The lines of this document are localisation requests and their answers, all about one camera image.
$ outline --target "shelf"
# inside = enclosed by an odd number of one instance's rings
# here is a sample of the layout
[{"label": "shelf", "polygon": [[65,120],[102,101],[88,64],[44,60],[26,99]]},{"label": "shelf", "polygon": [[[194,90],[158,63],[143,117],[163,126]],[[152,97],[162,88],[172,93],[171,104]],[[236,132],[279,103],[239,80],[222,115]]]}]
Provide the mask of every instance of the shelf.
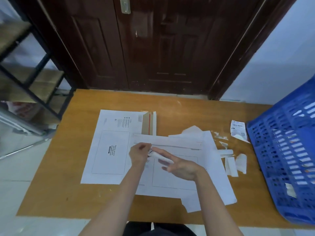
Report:
[{"label": "shelf", "polygon": [[0,24],[0,55],[30,26],[30,23],[24,21]]},{"label": "shelf", "polygon": [[[57,113],[60,111],[62,104],[65,102],[67,96],[56,95],[53,96],[49,106],[56,111]],[[38,114],[32,119],[33,123],[38,124],[59,124],[60,120],[52,115],[47,109],[42,108]]]},{"label": "shelf", "polygon": [[[14,75],[22,83],[28,78],[28,76],[35,70],[35,68],[2,64],[12,75]],[[49,96],[55,89],[58,81],[61,79],[63,71],[43,69],[35,81],[30,86],[30,90],[38,96],[41,100],[46,102]],[[22,89],[16,86],[16,84],[6,77],[4,73],[0,71],[0,100],[10,102],[26,102],[36,103],[29,97]]]}]

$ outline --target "left hand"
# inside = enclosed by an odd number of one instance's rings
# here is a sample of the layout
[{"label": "left hand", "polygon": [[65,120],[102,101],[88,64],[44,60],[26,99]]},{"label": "left hand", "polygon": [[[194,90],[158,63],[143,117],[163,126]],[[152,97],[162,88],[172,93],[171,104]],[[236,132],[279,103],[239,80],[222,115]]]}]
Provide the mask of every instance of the left hand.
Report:
[{"label": "left hand", "polygon": [[129,156],[132,165],[145,165],[148,159],[148,153],[151,148],[151,143],[138,143],[130,148]]}]

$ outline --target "wooden door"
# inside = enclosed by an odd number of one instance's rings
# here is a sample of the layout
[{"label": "wooden door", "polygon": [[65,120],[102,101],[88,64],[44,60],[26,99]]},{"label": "wooden door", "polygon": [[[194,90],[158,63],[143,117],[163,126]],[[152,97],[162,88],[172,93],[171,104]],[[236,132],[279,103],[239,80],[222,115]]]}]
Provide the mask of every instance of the wooden door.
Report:
[{"label": "wooden door", "polygon": [[206,93],[260,0],[114,0],[129,87]]},{"label": "wooden door", "polygon": [[113,0],[41,0],[90,88],[128,89]]}]

